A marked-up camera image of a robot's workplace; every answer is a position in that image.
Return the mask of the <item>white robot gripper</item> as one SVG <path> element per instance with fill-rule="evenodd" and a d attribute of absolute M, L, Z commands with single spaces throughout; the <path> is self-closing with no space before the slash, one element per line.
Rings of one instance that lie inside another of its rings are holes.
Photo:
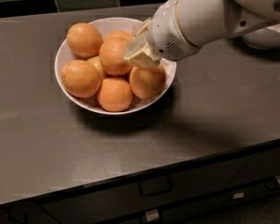
<path fill-rule="evenodd" d="M 200 50 L 181 31 L 177 18 L 178 1 L 168 0 L 152 18 L 143 22 L 124 51 L 125 61 L 139 68 L 152 68 L 157 67 L 162 58 L 177 62 Z"/>

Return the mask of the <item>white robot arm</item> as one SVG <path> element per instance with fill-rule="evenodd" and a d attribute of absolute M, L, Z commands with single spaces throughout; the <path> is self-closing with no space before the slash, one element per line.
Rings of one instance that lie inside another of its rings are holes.
<path fill-rule="evenodd" d="M 168 0 L 147 19 L 123 58 L 137 67 L 181 61 L 216 40 L 280 22 L 280 0 Z"/>

